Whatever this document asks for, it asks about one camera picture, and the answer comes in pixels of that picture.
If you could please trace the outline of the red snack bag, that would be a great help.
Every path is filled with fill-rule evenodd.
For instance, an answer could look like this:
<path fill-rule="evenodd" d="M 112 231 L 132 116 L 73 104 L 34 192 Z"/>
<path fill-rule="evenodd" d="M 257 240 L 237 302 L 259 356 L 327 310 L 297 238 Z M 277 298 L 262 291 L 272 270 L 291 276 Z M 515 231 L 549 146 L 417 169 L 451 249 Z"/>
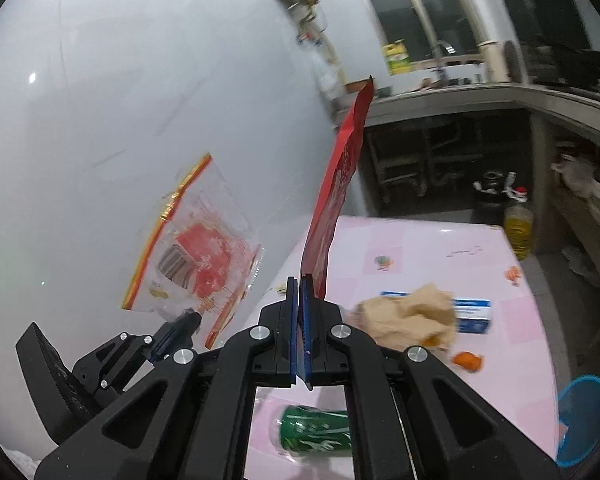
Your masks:
<path fill-rule="evenodd" d="M 374 80 L 368 77 L 340 124 L 306 236 L 300 275 L 302 278 L 312 276 L 314 295 L 320 299 L 326 296 L 329 249 L 348 186 L 358 168 L 366 117 L 374 93 Z"/>

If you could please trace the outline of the clear red printed bag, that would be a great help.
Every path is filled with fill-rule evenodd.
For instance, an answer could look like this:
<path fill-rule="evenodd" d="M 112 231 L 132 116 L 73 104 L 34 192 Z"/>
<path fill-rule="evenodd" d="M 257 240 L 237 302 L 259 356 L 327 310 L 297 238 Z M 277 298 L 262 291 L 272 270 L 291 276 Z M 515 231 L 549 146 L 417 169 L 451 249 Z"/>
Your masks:
<path fill-rule="evenodd" d="M 194 347 L 211 350 L 248 295 L 263 256 L 256 231 L 210 154 L 166 200 L 122 300 L 127 311 L 173 322 L 201 316 Z"/>

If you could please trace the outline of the brown paper bag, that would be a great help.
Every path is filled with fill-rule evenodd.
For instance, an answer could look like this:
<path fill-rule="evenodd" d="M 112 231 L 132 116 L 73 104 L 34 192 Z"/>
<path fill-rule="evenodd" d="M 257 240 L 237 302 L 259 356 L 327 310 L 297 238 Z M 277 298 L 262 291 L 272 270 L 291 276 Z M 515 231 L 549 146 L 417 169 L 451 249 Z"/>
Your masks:
<path fill-rule="evenodd" d="M 406 296 L 361 301 L 346 321 L 378 346 L 404 351 L 411 346 L 448 351 L 456 338 L 453 296 L 429 283 Z"/>

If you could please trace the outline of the green label plastic bottle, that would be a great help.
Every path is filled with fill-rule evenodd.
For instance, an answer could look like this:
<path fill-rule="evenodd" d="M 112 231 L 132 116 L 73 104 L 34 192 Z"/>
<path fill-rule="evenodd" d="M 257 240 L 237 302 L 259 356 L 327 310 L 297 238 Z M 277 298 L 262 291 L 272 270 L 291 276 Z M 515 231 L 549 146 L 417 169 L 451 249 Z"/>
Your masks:
<path fill-rule="evenodd" d="M 290 457 L 340 456 L 352 451 L 349 415 L 305 405 L 284 405 L 273 416 L 270 441 Z"/>

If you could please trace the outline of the blue toothpaste box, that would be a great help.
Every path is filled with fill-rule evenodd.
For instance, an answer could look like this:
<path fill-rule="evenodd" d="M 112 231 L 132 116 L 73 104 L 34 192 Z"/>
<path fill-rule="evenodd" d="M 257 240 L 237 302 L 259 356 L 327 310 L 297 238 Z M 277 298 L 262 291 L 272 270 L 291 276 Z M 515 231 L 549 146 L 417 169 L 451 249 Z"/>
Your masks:
<path fill-rule="evenodd" d="M 462 334 L 485 334 L 491 324 L 492 304 L 486 299 L 454 298 L 450 292 L 427 284 L 414 292 L 383 290 L 382 298 L 396 304 L 401 318 L 421 316 L 444 326 L 455 323 Z"/>

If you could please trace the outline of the orange peel piece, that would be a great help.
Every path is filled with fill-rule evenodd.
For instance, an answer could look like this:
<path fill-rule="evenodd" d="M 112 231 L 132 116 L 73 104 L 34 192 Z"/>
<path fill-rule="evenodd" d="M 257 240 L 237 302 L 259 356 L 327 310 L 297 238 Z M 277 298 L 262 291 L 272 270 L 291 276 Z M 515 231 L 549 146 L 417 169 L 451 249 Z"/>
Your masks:
<path fill-rule="evenodd" d="M 466 372 L 477 373 L 482 369 L 483 358 L 471 352 L 460 352 L 452 357 L 452 363 Z"/>

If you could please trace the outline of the cooking oil bottle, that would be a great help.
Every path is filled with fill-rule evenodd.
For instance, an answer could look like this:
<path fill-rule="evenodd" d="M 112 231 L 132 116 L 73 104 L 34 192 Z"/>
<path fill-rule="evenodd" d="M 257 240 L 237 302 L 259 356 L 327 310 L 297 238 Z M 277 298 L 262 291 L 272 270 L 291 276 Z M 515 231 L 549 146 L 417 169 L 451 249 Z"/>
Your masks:
<path fill-rule="evenodd" d="M 531 250 L 533 219 L 528 190 L 523 186 L 513 188 L 504 212 L 504 231 L 518 260 L 527 258 Z"/>

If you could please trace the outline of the yellow detergent jug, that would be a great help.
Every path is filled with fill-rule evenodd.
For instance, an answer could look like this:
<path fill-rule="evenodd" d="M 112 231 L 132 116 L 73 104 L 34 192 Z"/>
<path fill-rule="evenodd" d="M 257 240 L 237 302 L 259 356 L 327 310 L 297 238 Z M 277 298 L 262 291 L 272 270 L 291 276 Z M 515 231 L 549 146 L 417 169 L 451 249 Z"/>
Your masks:
<path fill-rule="evenodd" d="M 406 74 L 411 71 L 410 56 L 407 53 L 403 39 L 385 44 L 382 47 L 382 53 L 391 76 Z"/>

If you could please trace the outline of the sink faucet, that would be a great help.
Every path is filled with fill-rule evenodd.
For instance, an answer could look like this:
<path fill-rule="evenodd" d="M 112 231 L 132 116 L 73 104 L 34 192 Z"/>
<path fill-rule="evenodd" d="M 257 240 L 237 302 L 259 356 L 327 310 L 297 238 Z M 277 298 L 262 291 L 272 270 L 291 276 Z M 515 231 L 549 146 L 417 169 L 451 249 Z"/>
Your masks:
<path fill-rule="evenodd" d="M 444 62 L 445 55 L 455 53 L 455 49 L 447 44 L 445 41 L 437 40 L 432 47 L 432 53 L 436 60 L 436 74 L 437 80 L 431 85 L 433 89 L 442 89 L 450 84 L 450 77 L 446 71 L 446 64 Z"/>

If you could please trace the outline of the blue plastic mesh basket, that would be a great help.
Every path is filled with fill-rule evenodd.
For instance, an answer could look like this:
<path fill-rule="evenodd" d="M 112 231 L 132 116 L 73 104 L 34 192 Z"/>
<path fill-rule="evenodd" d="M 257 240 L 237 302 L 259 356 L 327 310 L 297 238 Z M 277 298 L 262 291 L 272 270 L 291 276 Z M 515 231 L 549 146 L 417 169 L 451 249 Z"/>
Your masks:
<path fill-rule="evenodd" d="M 600 442 L 600 378 L 573 379 L 558 396 L 560 437 L 556 462 L 560 468 L 580 464 Z"/>

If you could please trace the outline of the white plastic bag shelf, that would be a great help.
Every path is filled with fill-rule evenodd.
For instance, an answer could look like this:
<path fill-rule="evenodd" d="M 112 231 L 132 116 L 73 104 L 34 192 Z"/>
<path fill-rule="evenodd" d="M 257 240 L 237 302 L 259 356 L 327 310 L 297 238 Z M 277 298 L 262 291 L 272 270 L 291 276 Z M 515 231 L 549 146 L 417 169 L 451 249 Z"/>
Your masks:
<path fill-rule="evenodd" d="M 562 182 L 573 195 L 580 198 L 590 196 L 596 167 L 586 157 L 563 154 L 560 162 L 553 162 L 550 168 L 562 177 Z"/>

